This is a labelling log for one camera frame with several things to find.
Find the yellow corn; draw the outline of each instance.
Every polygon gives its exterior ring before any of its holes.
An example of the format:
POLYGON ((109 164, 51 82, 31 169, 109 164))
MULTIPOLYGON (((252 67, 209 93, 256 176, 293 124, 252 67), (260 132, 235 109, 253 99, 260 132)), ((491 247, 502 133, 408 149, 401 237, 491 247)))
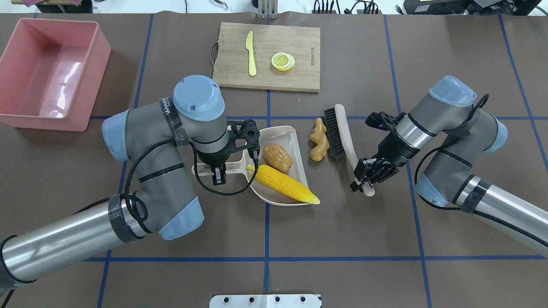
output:
MULTIPOLYGON (((255 172, 255 166, 247 165, 247 169, 255 172)), ((259 183, 274 189, 290 198, 300 202, 319 204, 319 199, 306 186, 292 177, 268 166, 260 165, 255 179, 259 183)))

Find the robotic arm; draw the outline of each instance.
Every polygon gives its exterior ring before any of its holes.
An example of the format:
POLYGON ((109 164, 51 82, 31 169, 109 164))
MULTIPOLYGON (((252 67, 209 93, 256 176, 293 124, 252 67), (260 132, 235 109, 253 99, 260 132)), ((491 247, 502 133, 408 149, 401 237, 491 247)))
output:
POLYGON ((231 153, 247 149, 258 163, 255 122, 227 121, 224 111, 219 86, 208 77, 189 76, 177 83, 173 97, 105 120, 107 147, 117 160, 133 162, 130 174, 139 174, 141 189, 130 195, 127 182, 125 193, 3 241, 0 295, 148 233, 158 231, 170 240, 198 228, 204 216, 174 144, 191 143, 210 165, 214 185, 226 183, 225 162, 231 153), (245 139, 246 145, 237 147, 237 139, 245 139))
POLYGON ((492 153, 507 138, 506 127, 481 107, 474 93, 452 76, 439 81, 409 114, 396 118, 372 113, 366 124, 389 131, 371 159, 362 158, 354 171, 360 183, 380 183, 398 172, 441 132, 448 134, 416 184, 427 203, 447 209, 450 203, 466 214, 493 224, 510 236, 548 255, 548 212, 470 173, 482 153, 492 153))

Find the lemon slice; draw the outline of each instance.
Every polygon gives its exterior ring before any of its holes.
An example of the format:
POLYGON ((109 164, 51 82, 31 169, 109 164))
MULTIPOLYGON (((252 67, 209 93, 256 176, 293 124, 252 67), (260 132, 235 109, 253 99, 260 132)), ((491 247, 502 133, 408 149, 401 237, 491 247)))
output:
POLYGON ((277 53, 272 56, 272 66, 279 71, 290 71, 295 66, 295 58, 287 53, 277 53))

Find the light blue joint cap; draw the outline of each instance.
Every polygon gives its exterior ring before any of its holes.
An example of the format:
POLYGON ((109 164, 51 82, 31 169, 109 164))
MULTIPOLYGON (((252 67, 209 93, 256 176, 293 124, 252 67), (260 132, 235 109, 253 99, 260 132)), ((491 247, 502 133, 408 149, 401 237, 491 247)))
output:
POLYGON ((196 230, 204 221, 204 213, 198 202, 198 196, 192 199, 184 209, 173 217, 158 233, 166 241, 181 237, 196 230))
POLYGON ((446 207, 449 201, 437 190, 432 182, 423 175, 415 185, 416 192, 426 200, 432 202, 439 207, 446 207))
POLYGON ((215 120, 225 112, 219 85, 202 75, 188 76, 177 83, 173 103, 182 115, 196 121, 215 120))
POLYGON ((500 123, 500 121, 495 118, 496 120, 496 138, 495 142, 484 152, 485 153, 493 153, 496 150, 498 150, 503 144, 506 142, 506 139, 508 139, 508 129, 506 129, 506 126, 504 124, 500 123))
POLYGON ((467 107, 476 100, 476 93, 453 76, 443 77, 430 91, 430 95, 448 105, 467 107))
POLYGON ((121 162, 129 160, 125 151, 125 119, 128 117, 128 112, 129 109, 104 120, 101 127, 103 139, 110 154, 121 162))

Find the pink plastic bin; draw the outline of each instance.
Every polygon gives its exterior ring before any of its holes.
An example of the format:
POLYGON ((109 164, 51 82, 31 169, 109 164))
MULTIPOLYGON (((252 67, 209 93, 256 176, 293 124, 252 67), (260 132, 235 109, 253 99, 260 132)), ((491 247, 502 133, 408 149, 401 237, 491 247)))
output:
POLYGON ((84 131, 110 51, 97 22, 20 19, 0 58, 0 121, 84 131))

